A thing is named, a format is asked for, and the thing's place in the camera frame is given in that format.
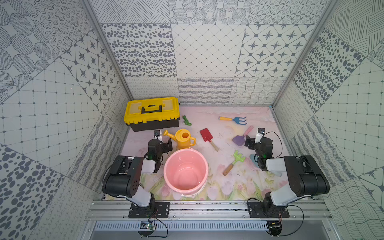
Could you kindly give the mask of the red shovel wooden handle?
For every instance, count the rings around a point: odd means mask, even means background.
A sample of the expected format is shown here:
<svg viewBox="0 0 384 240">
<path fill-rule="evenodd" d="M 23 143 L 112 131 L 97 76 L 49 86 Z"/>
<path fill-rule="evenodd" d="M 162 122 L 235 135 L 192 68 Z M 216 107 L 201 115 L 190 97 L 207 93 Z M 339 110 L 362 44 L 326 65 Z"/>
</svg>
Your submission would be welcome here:
<svg viewBox="0 0 384 240">
<path fill-rule="evenodd" d="M 214 144 L 213 136 L 207 128 L 200 130 L 200 134 L 205 142 L 209 142 L 217 152 L 220 151 L 220 149 Z"/>
</svg>

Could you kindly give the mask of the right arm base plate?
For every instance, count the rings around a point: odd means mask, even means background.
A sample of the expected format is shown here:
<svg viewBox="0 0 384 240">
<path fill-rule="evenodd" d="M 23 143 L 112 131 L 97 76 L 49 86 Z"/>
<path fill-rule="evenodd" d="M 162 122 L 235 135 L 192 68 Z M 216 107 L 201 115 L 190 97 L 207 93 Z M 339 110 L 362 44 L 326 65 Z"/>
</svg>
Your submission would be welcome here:
<svg viewBox="0 0 384 240">
<path fill-rule="evenodd" d="M 289 218 L 290 214 L 286 207 L 267 205 L 261 202 L 248 202 L 250 218 Z"/>
</svg>

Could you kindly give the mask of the blue rake yellow handle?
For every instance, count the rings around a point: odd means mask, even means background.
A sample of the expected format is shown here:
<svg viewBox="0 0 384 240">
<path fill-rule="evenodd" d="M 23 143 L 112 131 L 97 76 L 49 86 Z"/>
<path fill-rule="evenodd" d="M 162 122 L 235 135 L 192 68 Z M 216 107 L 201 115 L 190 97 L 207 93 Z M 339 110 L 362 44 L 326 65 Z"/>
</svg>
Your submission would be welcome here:
<svg viewBox="0 0 384 240">
<path fill-rule="evenodd" d="M 235 118 L 227 118 L 227 117 L 219 117 L 220 121 L 233 121 L 238 125 L 247 125 L 247 118 L 246 117 L 235 117 Z"/>
</svg>

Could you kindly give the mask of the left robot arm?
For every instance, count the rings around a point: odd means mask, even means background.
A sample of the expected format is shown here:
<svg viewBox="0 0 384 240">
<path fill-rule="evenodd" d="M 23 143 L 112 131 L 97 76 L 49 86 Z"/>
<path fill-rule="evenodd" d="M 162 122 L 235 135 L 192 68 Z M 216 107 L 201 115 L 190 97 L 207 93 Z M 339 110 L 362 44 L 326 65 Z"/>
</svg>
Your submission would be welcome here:
<svg viewBox="0 0 384 240">
<path fill-rule="evenodd" d="M 155 197 L 140 185 L 142 173 L 157 173 L 163 154 L 173 150 L 172 140 L 152 139 L 144 157 L 117 156 L 102 181 L 104 194 L 131 202 L 133 210 L 149 216 L 156 212 Z"/>
</svg>

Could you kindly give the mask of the purple shovel pink handle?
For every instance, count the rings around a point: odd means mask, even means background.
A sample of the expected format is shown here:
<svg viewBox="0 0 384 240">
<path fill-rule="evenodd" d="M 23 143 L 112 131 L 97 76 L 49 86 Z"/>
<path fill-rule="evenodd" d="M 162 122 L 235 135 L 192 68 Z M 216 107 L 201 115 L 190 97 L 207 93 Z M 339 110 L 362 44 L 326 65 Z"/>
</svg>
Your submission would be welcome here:
<svg viewBox="0 0 384 240">
<path fill-rule="evenodd" d="M 253 130 L 253 126 L 249 126 L 242 136 L 238 135 L 233 138 L 233 142 L 238 146 L 243 146 L 246 141 L 246 135 Z"/>
</svg>

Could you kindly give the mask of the pink plastic bucket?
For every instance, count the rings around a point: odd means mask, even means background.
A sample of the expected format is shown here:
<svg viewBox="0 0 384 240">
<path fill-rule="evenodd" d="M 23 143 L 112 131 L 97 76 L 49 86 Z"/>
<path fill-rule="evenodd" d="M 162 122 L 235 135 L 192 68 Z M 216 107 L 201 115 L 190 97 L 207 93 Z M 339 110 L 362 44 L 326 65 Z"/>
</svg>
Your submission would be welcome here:
<svg viewBox="0 0 384 240">
<path fill-rule="evenodd" d="M 166 184 L 184 197 L 198 195 L 207 183 L 208 174 L 206 158 L 192 148 L 174 152 L 164 166 Z"/>
</svg>

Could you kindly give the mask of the light blue trowel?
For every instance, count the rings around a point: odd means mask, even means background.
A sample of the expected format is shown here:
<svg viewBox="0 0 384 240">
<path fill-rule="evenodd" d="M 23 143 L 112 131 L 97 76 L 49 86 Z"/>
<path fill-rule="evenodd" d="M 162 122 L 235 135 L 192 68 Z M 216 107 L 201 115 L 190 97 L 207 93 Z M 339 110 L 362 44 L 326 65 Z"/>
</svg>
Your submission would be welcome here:
<svg viewBox="0 0 384 240">
<path fill-rule="evenodd" d="M 257 159 L 257 156 L 255 154 L 251 154 L 250 155 L 250 159 L 251 161 L 254 163 L 254 165 L 256 166 L 256 168 L 260 169 L 259 168 L 259 165 L 258 165 L 258 159 Z M 281 177 L 283 175 L 282 172 L 272 172 L 272 174 L 278 176 L 278 177 Z"/>
</svg>

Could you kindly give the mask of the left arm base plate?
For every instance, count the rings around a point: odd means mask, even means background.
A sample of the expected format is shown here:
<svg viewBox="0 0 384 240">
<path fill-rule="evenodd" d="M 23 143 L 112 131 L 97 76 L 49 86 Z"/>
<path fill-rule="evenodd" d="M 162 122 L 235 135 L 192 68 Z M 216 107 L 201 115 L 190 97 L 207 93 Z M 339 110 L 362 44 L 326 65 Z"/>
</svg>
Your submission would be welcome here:
<svg viewBox="0 0 384 240">
<path fill-rule="evenodd" d="M 148 207 L 138 207 L 131 205 L 129 211 L 130 219 L 144 218 L 168 218 L 170 210 L 170 202 L 153 202 Z"/>
</svg>

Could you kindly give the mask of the yellow watering can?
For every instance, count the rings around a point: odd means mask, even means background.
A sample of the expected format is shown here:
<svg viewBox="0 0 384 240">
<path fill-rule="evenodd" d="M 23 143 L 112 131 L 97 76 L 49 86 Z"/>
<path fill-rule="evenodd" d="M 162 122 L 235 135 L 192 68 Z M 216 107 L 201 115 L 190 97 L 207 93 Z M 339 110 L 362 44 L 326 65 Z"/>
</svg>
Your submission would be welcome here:
<svg viewBox="0 0 384 240">
<path fill-rule="evenodd" d="M 180 129 L 174 135 L 165 130 L 163 135 L 175 141 L 178 150 L 191 148 L 197 143 L 196 138 L 192 137 L 191 133 L 186 129 Z"/>
</svg>

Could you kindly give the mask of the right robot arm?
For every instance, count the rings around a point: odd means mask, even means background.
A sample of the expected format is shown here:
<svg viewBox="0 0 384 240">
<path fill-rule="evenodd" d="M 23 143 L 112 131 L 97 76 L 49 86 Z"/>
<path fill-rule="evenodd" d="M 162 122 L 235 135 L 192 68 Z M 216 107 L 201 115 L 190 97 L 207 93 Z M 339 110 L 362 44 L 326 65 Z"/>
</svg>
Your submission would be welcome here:
<svg viewBox="0 0 384 240">
<path fill-rule="evenodd" d="M 262 209 L 269 216 L 297 200 L 330 191 L 329 181 L 312 156 L 273 158 L 273 140 L 266 137 L 246 137 L 245 146 L 255 151 L 254 160 L 263 172 L 287 174 L 288 183 L 264 197 Z"/>
</svg>

